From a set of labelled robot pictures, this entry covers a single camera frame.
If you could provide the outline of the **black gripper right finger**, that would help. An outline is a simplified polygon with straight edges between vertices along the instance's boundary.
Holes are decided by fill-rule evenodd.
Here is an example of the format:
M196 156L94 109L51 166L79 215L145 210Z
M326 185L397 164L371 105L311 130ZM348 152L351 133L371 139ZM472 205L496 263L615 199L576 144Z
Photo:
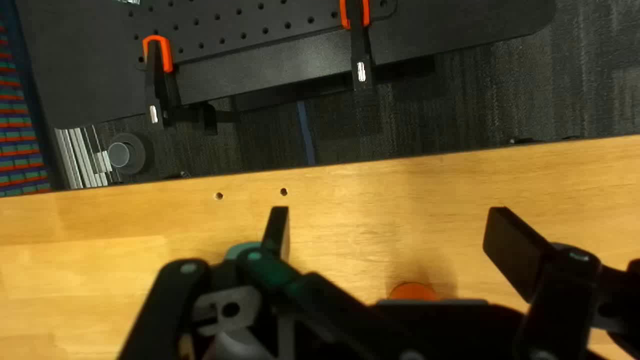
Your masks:
M536 291L541 261L555 254L553 245L510 208L487 210L482 250L523 300Z

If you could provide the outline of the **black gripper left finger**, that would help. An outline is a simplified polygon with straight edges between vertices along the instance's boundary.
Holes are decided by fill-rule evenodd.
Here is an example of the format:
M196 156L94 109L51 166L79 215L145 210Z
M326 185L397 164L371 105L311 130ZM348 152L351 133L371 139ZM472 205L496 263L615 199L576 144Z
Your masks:
M282 259L289 254L289 221L288 208L273 205L267 213L267 221L261 236L261 247Z

